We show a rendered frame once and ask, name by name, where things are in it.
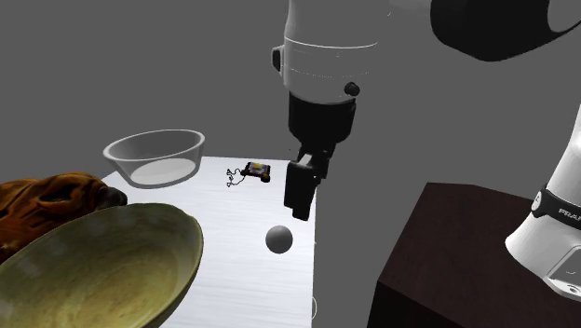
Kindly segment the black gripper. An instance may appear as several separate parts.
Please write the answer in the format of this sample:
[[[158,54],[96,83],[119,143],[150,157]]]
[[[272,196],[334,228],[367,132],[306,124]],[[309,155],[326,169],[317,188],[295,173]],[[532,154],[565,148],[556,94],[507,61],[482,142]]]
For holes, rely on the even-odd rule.
[[[289,93],[288,127],[301,144],[299,160],[291,161],[286,171],[284,206],[294,218],[309,219],[319,179],[327,178],[334,149],[350,135],[356,110],[355,99],[316,103]],[[317,154],[318,176],[313,163]]]

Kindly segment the grey ball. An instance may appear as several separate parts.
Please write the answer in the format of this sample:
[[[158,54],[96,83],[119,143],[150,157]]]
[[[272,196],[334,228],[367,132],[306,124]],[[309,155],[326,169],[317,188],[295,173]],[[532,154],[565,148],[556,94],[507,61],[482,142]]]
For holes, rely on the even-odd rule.
[[[291,231],[283,225],[271,227],[265,235],[265,244],[272,253],[282,254],[287,252],[293,243]]]

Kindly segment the dark brown robot stand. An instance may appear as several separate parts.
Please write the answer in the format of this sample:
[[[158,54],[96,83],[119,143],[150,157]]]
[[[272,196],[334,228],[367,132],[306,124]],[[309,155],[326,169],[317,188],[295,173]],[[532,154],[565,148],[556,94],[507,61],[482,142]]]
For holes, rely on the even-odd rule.
[[[379,276],[367,328],[581,328],[581,302],[508,253],[527,198],[428,183]]]

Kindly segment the clear glass bowl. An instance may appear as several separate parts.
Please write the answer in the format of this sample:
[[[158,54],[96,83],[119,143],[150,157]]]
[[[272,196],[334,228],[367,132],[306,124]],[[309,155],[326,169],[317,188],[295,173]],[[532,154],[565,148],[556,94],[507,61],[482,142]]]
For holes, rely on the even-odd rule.
[[[152,130],[112,142],[102,155],[129,185],[158,189],[198,173],[205,141],[196,130]]]

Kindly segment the olive green bowl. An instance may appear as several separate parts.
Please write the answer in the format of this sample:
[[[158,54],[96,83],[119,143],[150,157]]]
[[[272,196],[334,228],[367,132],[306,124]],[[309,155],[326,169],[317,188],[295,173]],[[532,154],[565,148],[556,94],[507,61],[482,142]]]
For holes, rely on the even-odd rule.
[[[0,265],[0,328],[160,328],[188,293],[203,248],[199,222],[169,204],[75,219]]]

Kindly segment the brown crumpled figure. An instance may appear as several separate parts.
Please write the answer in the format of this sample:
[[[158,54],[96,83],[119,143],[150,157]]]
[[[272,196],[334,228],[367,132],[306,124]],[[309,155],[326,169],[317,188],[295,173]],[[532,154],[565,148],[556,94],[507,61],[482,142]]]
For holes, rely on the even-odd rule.
[[[128,197],[82,171],[0,184],[0,265],[47,232]]]

